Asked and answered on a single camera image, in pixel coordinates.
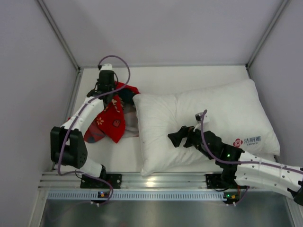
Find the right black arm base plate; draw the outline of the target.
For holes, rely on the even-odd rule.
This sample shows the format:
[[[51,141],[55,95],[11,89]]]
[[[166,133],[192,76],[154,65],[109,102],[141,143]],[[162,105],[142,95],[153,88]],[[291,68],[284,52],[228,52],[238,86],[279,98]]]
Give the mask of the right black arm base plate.
[[[223,192],[228,189],[246,189],[246,186],[239,186],[236,183],[227,183],[221,179],[221,174],[206,174],[205,181],[207,189],[214,189]]]

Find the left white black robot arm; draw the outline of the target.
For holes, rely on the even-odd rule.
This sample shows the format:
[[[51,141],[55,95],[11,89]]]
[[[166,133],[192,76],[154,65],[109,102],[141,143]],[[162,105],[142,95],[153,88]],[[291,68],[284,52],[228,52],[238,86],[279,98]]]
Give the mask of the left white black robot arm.
[[[115,73],[110,64],[99,70],[95,88],[88,92],[78,111],[62,126],[50,132],[51,160],[58,165],[58,174],[65,175],[61,166],[72,166],[75,173],[105,179],[106,169],[88,157],[84,134],[91,123],[111,102],[116,89]]]

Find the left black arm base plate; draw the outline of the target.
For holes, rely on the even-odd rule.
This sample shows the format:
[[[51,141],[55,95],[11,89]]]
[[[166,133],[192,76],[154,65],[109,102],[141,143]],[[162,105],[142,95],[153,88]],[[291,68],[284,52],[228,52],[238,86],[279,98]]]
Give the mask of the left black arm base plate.
[[[121,174],[107,174],[105,181],[107,181],[114,189],[121,188],[122,175]],[[80,188],[82,189],[109,189],[109,186],[99,180],[92,179],[85,175],[81,178]]]

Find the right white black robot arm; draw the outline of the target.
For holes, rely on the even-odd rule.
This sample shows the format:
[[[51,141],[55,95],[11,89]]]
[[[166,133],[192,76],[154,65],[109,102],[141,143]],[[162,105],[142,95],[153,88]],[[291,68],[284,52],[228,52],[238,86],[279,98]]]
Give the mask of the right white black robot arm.
[[[211,131],[183,126],[168,134],[174,147],[185,139],[185,148],[195,148],[222,169],[224,188],[249,187],[271,190],[299,205],[303,204],[303,169],[263,159],[241,148],[228,145]]]

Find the white pillow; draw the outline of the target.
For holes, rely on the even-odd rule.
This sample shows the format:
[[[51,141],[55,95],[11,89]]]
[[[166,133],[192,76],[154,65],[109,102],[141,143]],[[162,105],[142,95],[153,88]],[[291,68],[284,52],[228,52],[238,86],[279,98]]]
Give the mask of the white pillow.
[[[141,175],[202,163],[195,148],[174,147],[168,135],[195,126],[206,112],[204,131],[252,154],[279,155],[280,145],[251,79],[172,95],[138,94],[133,98],[143,157]]]

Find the red printed pillowcase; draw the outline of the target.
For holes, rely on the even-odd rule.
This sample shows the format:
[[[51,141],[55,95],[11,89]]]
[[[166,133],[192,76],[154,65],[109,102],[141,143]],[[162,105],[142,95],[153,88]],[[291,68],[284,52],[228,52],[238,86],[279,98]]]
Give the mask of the red printed pillowcase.
[[[118,143],[121,138],[137,137],[138,119],[133,97],[139,93],[138,88],[129,85],[118,91],[111,103],[92,121],[84,134],[84,140],[96,143],[109,137]]]

